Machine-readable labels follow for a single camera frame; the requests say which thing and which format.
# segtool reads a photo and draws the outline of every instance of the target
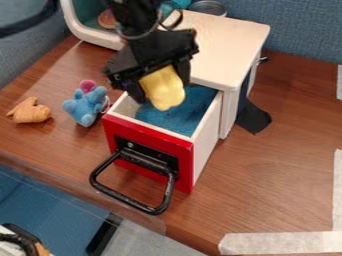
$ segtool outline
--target metal handle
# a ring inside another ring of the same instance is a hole
[[[157,171],[158,173],[162,173],[163,175],[168,177],[167,186],[166,186],[166,189],[164,191],[163,201],[161,202],[161,204],[158,207],[153,208],[151,206],[147,206],[141,202],[134,200],[133,198],[130,198],[126,195],[123,195],[123,194],[99,183],[96,180],[102,171],[104,171],[115,160],[120,159],[120,158],[125,159],[125,160],[130,161],[130,162],[133,162],[133,163],[139,162],[140,165],[142,165],[142,166],[152,167],[151,168],[152,171]],[[101,163],[99,166],[97,166],[92,171],[92,173],[90,174],[90,177],[89,177],[90,184],[94,188],[96,188],[97,190],[101,191],[102,193],[104,193],[110,197],[113,197],[113,198],[119,200],[120,202],[123,202],[123,203],[125,203],[125,204],[127,204],[127,205],[129,205],[135,209],[138,209],[138,210],[145,212],[147,214],[150,214],[150,215],[159,215],[159,214],[163,213],[168,208],[170,201],[171,201],[171,195],[173,192],[173,187],[174,187],[175,181],[176,181],[176,174],[170,168],[152,163],[151,161],[146,160],[146,159],[136,157],[136,156],[134,156],[134,154],[130,153],[129,151],[127,151],[125,149],[118,150],[115,153],[113,153],[103,163]]]

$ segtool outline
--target white tape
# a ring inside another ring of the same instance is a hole
[[[337,73],[337,98],[342,100],[342,65],[338,66]]]
[[[342,252],[342,232],[226,234],[221,255]]]
[[[335,151],[333,230],[342,231],[342,150]]]

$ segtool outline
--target black cable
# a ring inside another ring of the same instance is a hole
[[[26,256],[39,256],[35,245],[19,235],[0,234],[0,242],[8,242],[19,245],[24,250]]]
[[[0,39],[34,27],[51,17],[58,10],[58,0],[47,0],[43,9],[36,15],[13,24],[0,27]]]

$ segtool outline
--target blue fabric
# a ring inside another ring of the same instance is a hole
[[[265,47],[342,63],[341,0],[220,0],[228,17],[269,24]]]
[[[0,166],[0,188],[0,225],[13,223],[31,232],[56,256],[86,256],[101,218],[108,215],[5,166]]]
[[[41,11],[46,0],[0,0],[0,26]],[[69,35],[62,10],[41,24],[0,39],[0,89]]]
[[[148,102],[140,107],[135,118],[145,123],[191,137],[213,101],[217,91],[203,86],[185,86],[184,102],[168,111],[159,111]]]

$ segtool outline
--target wall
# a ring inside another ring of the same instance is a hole
[[[271,25],[266,47],[342,63],[342,0],[220,0],[228,16]]]

